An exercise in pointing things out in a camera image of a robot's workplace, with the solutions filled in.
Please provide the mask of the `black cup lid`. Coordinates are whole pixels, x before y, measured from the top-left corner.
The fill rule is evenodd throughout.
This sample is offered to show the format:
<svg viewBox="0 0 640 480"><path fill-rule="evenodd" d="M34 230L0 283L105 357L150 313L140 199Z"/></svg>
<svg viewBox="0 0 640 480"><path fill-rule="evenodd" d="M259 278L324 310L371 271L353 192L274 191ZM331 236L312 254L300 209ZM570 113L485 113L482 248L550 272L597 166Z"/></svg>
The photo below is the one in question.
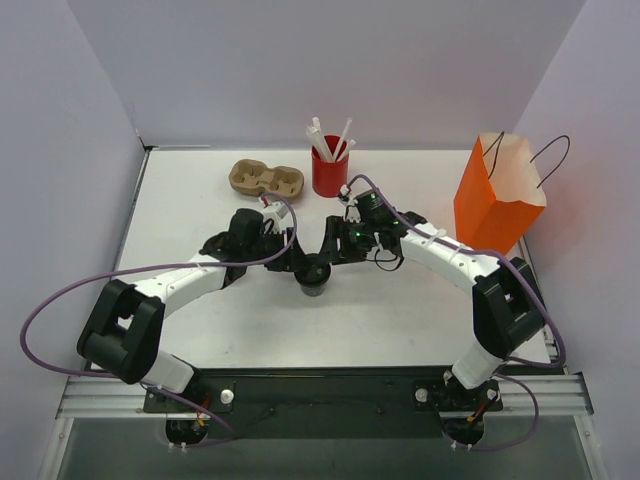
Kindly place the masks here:
<svg viewBox="0 0 640 480"><path fill-rule="evenodd" d="M308 254L306 260L305 266L294 273L298 284L309 288L325 285L331 275L330 263L319 254Z"/></svg>

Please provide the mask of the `dark coffee cup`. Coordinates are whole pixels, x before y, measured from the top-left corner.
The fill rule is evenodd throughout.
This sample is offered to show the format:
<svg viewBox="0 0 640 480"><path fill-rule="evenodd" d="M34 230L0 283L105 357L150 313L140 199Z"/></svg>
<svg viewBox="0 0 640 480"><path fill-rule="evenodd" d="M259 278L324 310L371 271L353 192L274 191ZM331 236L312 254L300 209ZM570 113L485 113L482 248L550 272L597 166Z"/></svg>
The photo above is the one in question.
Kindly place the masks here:
<svg viewBox="0 0 640 480"><path fill-rule="evenodd" d="M318 297L322 295L325 291L325 288L326 288L326 281L315 282L315 283L308 283L308 282L300 283L300 289L302 293L309 297Z"/></svg>

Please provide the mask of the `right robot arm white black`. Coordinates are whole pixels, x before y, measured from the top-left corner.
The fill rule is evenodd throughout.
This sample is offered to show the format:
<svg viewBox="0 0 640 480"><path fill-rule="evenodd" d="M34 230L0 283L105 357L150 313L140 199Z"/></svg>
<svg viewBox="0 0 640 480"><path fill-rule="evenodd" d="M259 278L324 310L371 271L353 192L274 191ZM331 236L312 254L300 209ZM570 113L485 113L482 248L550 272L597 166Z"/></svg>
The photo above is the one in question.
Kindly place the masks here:
<svg viewBox="0 0 640 480"><path fill-rule="evenodd" d="M424 217L397 211L374 189L355 194L344 185L338 199L345 212L328 218L330 263L359 262L380 247L470 295L473 340L443 384L450 405L468 406L479 387L547 325L529 265L492 250L473 250Z"/></svg>

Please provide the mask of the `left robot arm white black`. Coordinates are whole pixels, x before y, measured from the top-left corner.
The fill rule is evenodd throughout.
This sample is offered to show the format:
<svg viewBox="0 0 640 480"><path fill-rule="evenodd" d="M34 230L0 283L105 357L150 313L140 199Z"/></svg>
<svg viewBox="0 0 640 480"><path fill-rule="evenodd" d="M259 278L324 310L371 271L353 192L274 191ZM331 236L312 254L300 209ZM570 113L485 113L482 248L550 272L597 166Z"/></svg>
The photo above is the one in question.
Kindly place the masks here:
<svg viewBox="0 0 640 480"><path fill-rule="evenodd" d="M195 409L203 386L195 367L160 350L164 320L198 298L229 287L248 267L273 261L291 241L282 221L294 215L283 201L260 210L240 208L228 229L209 238L187 267L132 284L109 281L79 336L77 352L126 384L166 389L179 410Z"/></svg>

